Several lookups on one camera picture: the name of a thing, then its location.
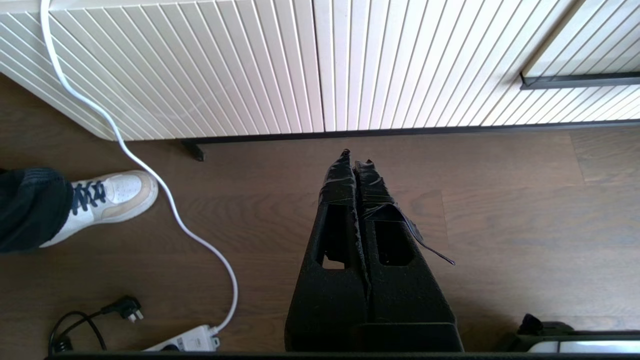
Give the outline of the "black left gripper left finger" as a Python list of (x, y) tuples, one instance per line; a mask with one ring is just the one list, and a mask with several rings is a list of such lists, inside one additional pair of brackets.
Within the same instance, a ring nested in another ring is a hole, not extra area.
[(345, 149), (327, 169), (285, 322), (288, 352), (350, 352), (368, 319), (370, 281), (357, 182)]

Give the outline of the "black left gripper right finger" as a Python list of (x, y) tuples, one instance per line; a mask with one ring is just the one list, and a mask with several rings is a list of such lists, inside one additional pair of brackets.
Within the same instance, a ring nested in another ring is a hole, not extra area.
[(457, 319), (421, 249), (425, 240), (400, 209), (374, 162), (358, 161), (359, 224), (369, 280), (366, 322), (354, 343), (368, 352), (461, 352)]

